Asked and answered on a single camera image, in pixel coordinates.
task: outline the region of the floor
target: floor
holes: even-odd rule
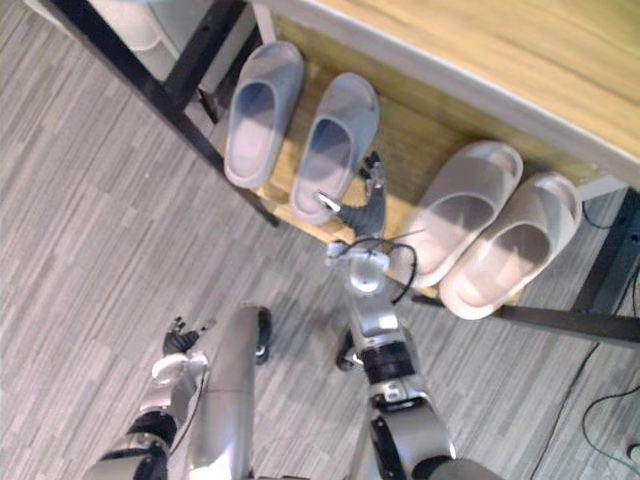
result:
[[[243,300],[275,317],[272,358],[257,376],[256,472],[342,478],[365,378],[333,367],[346,312],[323,246],[263,223],[119,80],[20,2],[0,8],[0,59],[5,480],[80,478],[132,418],[171,319],[214,318],[215,334]],[[207,128],[219,144],[223,128]],[[594,219],[613,218],[621,198],[593,201]],[[583,224],[522,303],[569,307],[605,236]],[[592,344],[408,301],[398,312],[458,452],[529,478]],[[638,382],[638,351],[601,345],[535,478],[637,478],[592,450],[579,424],[594,398]],[[601,448],[621,457],[640,441],[639,402],[596,407],[589,431]]]

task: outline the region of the slide sandal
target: slide sandal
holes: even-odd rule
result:
[[[554,172],[533,176],[444,278],[442,302],[464,319],[490,315],[551,263],[581,219],[569,180]]]
[[[267,43],[249,56],[231,100],[224,162],[231,183],[256,188],[267,182],[303,79],[304,61],[291,43]]]
[[[442,167],[417,206],[400,240],[416,249],[414,285],[435,285],[493,222],[522,176],[522,158],[502,142],[475,142]],[[391,255],[392,272],[409,278],[412,258],[406,249]]]
[[[367,80],[355,73],[333,79],[316,110],[291,191],[291,212],[298,220],[318,225],[331,218],[315,194],[342,198],[379,120],[378,97]]]

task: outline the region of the black cable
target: black cable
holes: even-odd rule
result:
[[[416,273],[418,272],[418,253],[416,252],[416,249],[411,245],[407,245],[406,243],[394,243],[389,253],[391,253],[395,248],[406,248],[407,250],[409,250],[413,255],[413,262],[411,263],[411,275],[409,275],[409,280],[404,284],[404,287],[402,288],[398,296],[391,300],[392,305],[396,305],[400,300],[402,300],[402,298],[411,289],[411,285],[413,285],[413,281],[416,278]]]
[[[633,464],[627,463],[624,460],[621,460],[621,459],[619,459],[617,457],[614,457],[613,455],[610,455],[609,453],[605,452],[604,450],[602,450],[601,448],[596,446],[593,443],[593,441],[591,440],[591,437],[589,437],[589,433],[587,432],[587,416],[589,415],[589,412],[591,412],[593,407],[595,407],[599,403],[602,403],[602,402],[604,402],[606,400],[611,400],[611,399],[614,399],[614,398],[626,397],[627,395],[631,395],[631,394],[636,393],[638,391],[640,391],[640,385],[637,385],[636,387],[632,388],[631,390],[627,390],[626,392],[615,393],[613,395],[605,395],[604,397],[600,397],[600,398],[594,400],[593,402],[591,402],[589,404],[587,409],[582,414],[582,422],[581,423],[582,423],[582,436],[584,437],[585,441],[589,444],[589,446],[591,448],[593,448],[600,455],[604,455],[608,459],[613,460],[614,462],[618,462],[621,465],[624,465],[625,467],[629,468],[632,472],[635,472],[638,475],[640,475],[640,470],[637,469]]]
[[[567,401],[569,400],[569,397],[571,397],[571,393],[573,393],[573,389],[575,388],[576,384],[578,383],[578,380],[582,376],[582,372],[584,371],[584,368],[587,366],[587,362],[589,361],[589,359],[591,358],[591,356],[593,355],[593,353],[596,351],[596,349],[599,346],[600,346],[600,343],[596,343],[591,347],[591,350],[589,350],[589,352],[582,359],[582,363],[580,364],[580,366],[578,367],[578,370],[576,371],[575,375],[573,376],[573,379],[571,380],[571,383],[569,384],[569,388],[567,389],[566,393],[564,394],[564,397],[562,398],[562,402],[560,403],[560,408],[558,409],[558,413],[556,414],[556,418],[555,418],[555,420],[553,422],[553,427],[551,428],[551,433],[547,437],[547,441],[544,444],[544,448],[542,449],[542,453],[538,457],[538,461],[536,462],[536,465],[533,468],[533,471],[531,472],[531,475],[529,476],[529,480],[533,480],[533,477],[535,477],[536,473],[538,473],[538,469],[540,468],[540,465],[542,465],[542,460],[546,456],[547,450],[549,450],[549,447],[551,446],[551,440],[553,440],[553,437],[554,437],[554,435],[556,433],[556,429],[558,428],[558,423],[560,423],[560,417],[562,416],[562,412],[564,411],[564,407],[566,406]]]
[[[200,387],[198,387],[198,396],[196,397],[196,404],[193,407],[193,412],[191,412],[191,416],[189,417],[189,420],[187,421],[187,424],[184,427],[184,430],[182,431],[182,435],[180,435],[180,439],[175,443],[175,445],[169,452],[169,456],[172,456],[174,453],[176,453],[176,451],[180,447],[180,444],[187,436],[187,432],[191,428],[191,424],[193,423],[193,418],[196,416],[196,412],[198,411],[198,406],[200,405],[200,397],[202,397],[202,391],[204,390],[204,379],[205,379],[206,373],[207,373],[206,371],[202,372],[202,378],[200,379]]]
[[[611,230],[616,224],[615,220],[611,225],[598,225],[597,223],[595,223],[593,220],[591,220],[591,217],[589,216],[589,212],[587,212],[587,207],[584,205],[584,202],[582,202],[582,216],[584,217],[585,222],[587,222],[593,228],[597,228],[598,230]]]
[[[640,277],[640,267],[636,270],[636,276],[633,279],[633,287],[631,288],[631,306],[633,307],[633,316],[638,316],[640,307],[636,303],[636,294],[638,293],[638,277]]]
[[[633,287],[633,289],[631,290],[631,302],[633,304],[633,316],[637,317],[637,313],[636,313],[636,305],[635,305],[635,296],[636,296],[636,285],[638,283],[638,275],[640,275],[640,265],[638,265],[635,269],[635,271],[631,274],[631,276],[629,277],[629,279],[627,280],[626,285],[624,286],[624,290],[622,292],[622,295],[620,296],[620,300],[618,300],[618,304],[616,305],[616,308],[613,310],[613,314],[617,315],[618,312],[620,311],[620,309],[622,308],[622,305],[624,304],[624,299],[627,298],[627,294],[629,293],[629,288]]]

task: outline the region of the wooden shelf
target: wooden shelf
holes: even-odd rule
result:
[[[312,62],[419,114],[494,132],[578,185],[609,173],[640,188],[638,2],[253,1]]]
[[[257,191],[276,216],[324,243],[338,239],[351,242],[353,234],[337,220],[319,226],[297,221],[288,201],[316,107],[334,76],[318,65],[307,64],[302,95],[275,169],[269,183]],[[389,194],[384,235],[391,238],[402,232],[414,206],[447,158],[472,139],[387,97],[379,96],[379,100],[380,126],[371,150],[378,151],[385,166]],[[364,201],[364,185],[359,178],[354,178],[345,201]],[[436,294],[431,288],[421,291],[430,296]]]

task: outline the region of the wire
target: wire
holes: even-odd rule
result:
[[[416,278],[416,273],[418,272],[418,253],[416,252],[416,249],[411,245],[407,245],[406,243],[394,243],[391,247],[391,251],[393,251],[395,248],[406,248],[407,250],[409,250],[413,255],[413,262],[411,262],[411,275],[409,275],[409,280],[407,280],[407,283],[404,284],[404,287],[402,288],[398,296],[391,300],[392,305],[396,305],[400,300],[402,300],[402,298],[411,289],[411,285],[413,285],[413,281]]]
[[[176,453],[178,448],[180,448],[180,444],[182,444],[182,441],[187,436],[187,432],[191,428],[193,419],[196,416],[196,412],[198,411],[198,406],[200,405],[200,397],[202,397],[202,391],[204,390],[204,379],[206,377],[206,373],[207,373],[206,371],[202,372],[202,378],[200,379],[200,386],[198,387],[198,396],[196,397],[196,404],[193,407],[193,412],[191,412],[191,416],[189,417],[189,420],[187,421],[187,424],[184,427],[184,430],[182,431],[182,435],[180,435],[180,438],[178,439],[178,441],[175,443],[175,445],[169,452],[169,456],[172,456],[174,453]]]
[[[584,411],[584,413],[582,414],[582,436],[584,436],[585,441],[589,444],[589,446],[591,448],[593,448],[596,452],[598,452],[600,455],[604,455],[605,457],[607,457],[610,460],[613,460],[614,462],[617,462],[621,465],[624,465],[625,467],[629,468],[632,472],[637,473],[638,475],[640,475],[640,470],[638,470],[633,464],[631,463],[627,463],[624,460],[621,460],[617,457],[614,457],[613,455],[605,452],[604,450],[602,450],[601,448],[599,448],[598,446],[596,446],[593,441],[591,440],[591,437],[589,437],[589,433],[587,432],[587,416],[589,415],[589,412],[591,412],[591,410],[593,409],[593,407],[595,407],[596,405],[598,405],[599,403],[602,403],[606,400],[612,400],[614,398],[622,398],[622,397],[626,397],[627,395],[631,395],[634,394],[636,392],[640,391],[640,385],[637,385],[636,387],[632,388],[631,390],[627,390],[626,392],[622,392],[622,393],[615,393],[613,395],[605,395],[604,397],[600,397],[596,400],[594,400],[593,402],[591,402],[589,404],[589,406],[587,407],[587,409]]]
[[[569,400],[569,397],[571,397],[571,394],[573,393],[573,389],[575,388],[576,384],[578,383],[578,380],[582,376],[582,372],[584,371],[585,367],[587,366],[587,362],[593,356],[593,353],[597,350],[597,348],[599,346],[600,346],[600,343],[596,343],[591,347],[589,352],[587,352],[585,357],[582,359],[582,363],[580,363],[580,366],[578,367],[578,370],[576,371],[575,375],[573,376],[573,379],[571,380],[571,383],[569,384],[569,388],[567,389],[566,393],[564,394],[564,397],[562,398],[562,402],[560,403],[560,408],[558,409],[558,413],[556,414],[556,418],[555,418],[555,420],[553,422],[553,427],[551,428],[551,433],[547,437],[547,441],[544,444],[544,448],[542,449],[542,453],[538,457],[538,461],[536,462],[536,465],[533,468],[533,471],[531,472],[531,475],[529,476],[529,480],[533,480],[533,478],[535,477],[536,473],[538,473],[538,469],[542,465],[542,460],[544,460],[544,457],[546,456],[547,451],[549,450],[549,447],[551,446],[551,441],[553,440],[553,437],[554,437],[554,435],[556,433],[556,429],[558,428],[558,423],[560,423],[560,417],[562,416],[562,412],[564,411],[564,407],[566,406],[567,401]]]
[[[618,304],[616,305],[616,308],[613,310],[613,314],[617,315],[618,312],[620,311],[620,309],[622,308],[622,305],[624,304],[624,299],[627,298],[627,294],[629,293],[629,288],[632,288],[631,290],[631,303],[632,303],[632,307],[633,307],[633,316],[637,317],[637,306],[636,306],[636,286],[638,284],[638,276],[640,275],[640,265],[638,265],[635,269],[635,271],[631,274],[631,276],[629,277],[629,279],[627,280],[626,285],[624,286],[624,290],[622,292],[622,295],[620,296],[620,300],[618,300]]]
[[[633,287],[631,288],[631,306],[633,307],[633,316],[638,316],[638,310],[640,307],[636,302],[636,294],[638,293],[638,277],[640,277],[640,266],[636,270],[636,276],[633,279]]]
[[[591,220],[591,217],[589,216],[589,212],[587,212],[587,207],[585,206],[584,202],[582,202],[582,216],[584,217],[585,222],[587,222],[593,228],[597,228],[598,230],[611,230],[616,224],[615,220],[611,225],[598,225],[597,223],[595,223],[593,220]]]

